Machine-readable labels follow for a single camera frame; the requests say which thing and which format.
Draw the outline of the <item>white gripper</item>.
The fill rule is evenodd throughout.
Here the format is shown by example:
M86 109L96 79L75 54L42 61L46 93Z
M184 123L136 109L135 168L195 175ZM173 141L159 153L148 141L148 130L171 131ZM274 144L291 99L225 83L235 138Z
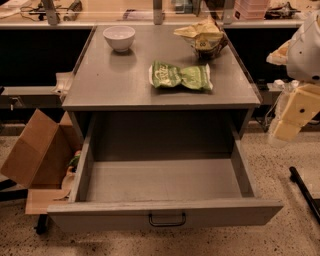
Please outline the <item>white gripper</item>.
M270 53L266 61L273 65L286 65L288 62L288 48L290 41L286 41L275 51ZM320 112L320 87L305 84L290 93L288 103L281 114L281 119L274 119L269 128L269 142L291 142L301 128Z

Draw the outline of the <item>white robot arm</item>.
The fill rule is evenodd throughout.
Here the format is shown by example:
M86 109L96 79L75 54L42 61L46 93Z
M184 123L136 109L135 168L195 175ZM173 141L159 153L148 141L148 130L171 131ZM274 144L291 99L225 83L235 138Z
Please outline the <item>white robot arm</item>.
M282 147L320 112L320 11L312 12L267 61L285 65L287 75L298 82L280 94L269 127L268 142Z

